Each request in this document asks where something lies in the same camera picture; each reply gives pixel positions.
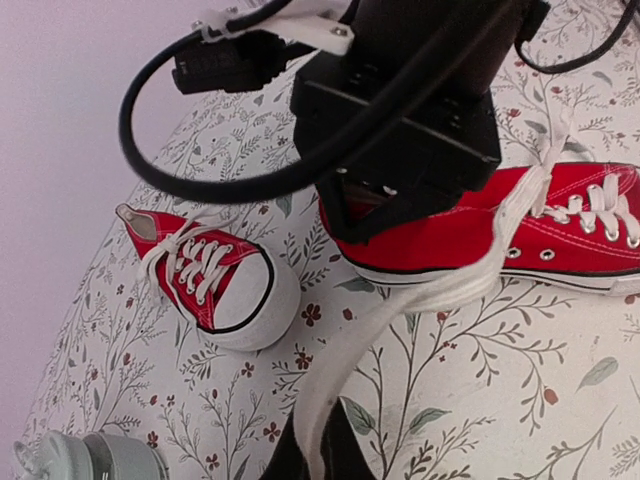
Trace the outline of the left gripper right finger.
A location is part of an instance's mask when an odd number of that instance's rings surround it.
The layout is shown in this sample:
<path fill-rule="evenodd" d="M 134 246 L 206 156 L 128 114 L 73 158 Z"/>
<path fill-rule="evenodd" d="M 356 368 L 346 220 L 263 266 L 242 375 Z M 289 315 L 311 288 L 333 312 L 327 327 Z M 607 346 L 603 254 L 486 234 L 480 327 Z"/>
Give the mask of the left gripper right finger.
<path fill-rule="evenodd" d="M 323 432 L 321 455 L 326 480 L 375 480 L 356 440 L 345 408 L 336 401 Z"/>

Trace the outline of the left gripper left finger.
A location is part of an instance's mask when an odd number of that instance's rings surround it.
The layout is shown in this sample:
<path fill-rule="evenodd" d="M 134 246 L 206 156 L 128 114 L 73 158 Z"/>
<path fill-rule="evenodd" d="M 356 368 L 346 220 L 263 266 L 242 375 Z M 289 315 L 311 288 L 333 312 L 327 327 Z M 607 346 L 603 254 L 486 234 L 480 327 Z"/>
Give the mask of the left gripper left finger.
<path fill-rule="evenodd" d="M 310 480 L 308 466 L 295 440 L 290 414 L 260 480 Z"/>

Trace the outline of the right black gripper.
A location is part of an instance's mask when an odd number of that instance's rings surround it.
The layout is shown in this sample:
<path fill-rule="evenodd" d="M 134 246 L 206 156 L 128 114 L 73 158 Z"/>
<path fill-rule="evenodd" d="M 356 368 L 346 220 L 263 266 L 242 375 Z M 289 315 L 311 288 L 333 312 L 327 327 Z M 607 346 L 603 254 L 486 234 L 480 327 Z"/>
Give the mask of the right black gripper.
<path fill-rule="evenodd" d="M 296 73 L 290 102 L 300 156 L 337 134 L 383 85 L 371 66 L 327 53 L 312 57 Z M 464 101 L 438 94 L 345 167 L 348 179 L 398 194 L 350 193 L 348 204 L 342 180 L 331 177 L 317 183 L 319 207 L 334 239 L 366 244 L 385 231 L 449 210 L 450 195 L 482 190 L 500 163 L 491 95 Z"/>

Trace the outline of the red sneaker with laces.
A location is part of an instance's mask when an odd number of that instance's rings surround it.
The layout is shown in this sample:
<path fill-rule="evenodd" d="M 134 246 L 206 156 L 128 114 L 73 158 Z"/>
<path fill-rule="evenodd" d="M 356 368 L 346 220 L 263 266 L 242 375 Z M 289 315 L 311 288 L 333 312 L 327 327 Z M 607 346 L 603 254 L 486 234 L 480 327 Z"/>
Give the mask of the red sneaker with laces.
<path fill-rule="evenodd" d="M 252 352 L 276 343 L 301 303 L 294 270 L 265 246 L 229 232 L 235 215 L 188 217 L 116 208 L 140 259 L 139 275 L 214 344 Z"/>

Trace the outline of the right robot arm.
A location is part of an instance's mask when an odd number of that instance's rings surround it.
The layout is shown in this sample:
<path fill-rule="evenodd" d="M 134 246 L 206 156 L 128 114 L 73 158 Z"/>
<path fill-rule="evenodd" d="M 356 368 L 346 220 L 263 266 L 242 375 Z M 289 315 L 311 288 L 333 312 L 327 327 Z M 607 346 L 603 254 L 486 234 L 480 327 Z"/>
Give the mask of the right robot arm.
<path fill-rule="evenodd" d="M 446 212 L 482 190 L 501 162 L 490 85 L 512 45 L 532 39 L 545 1 L 364 1 L 343 57 L 320 53 L 297 73 L 291 111 L 302 157 L 362 113 L 408 67 L 376 138 L 315 184 L 329 233 L 365 243 Z"/>

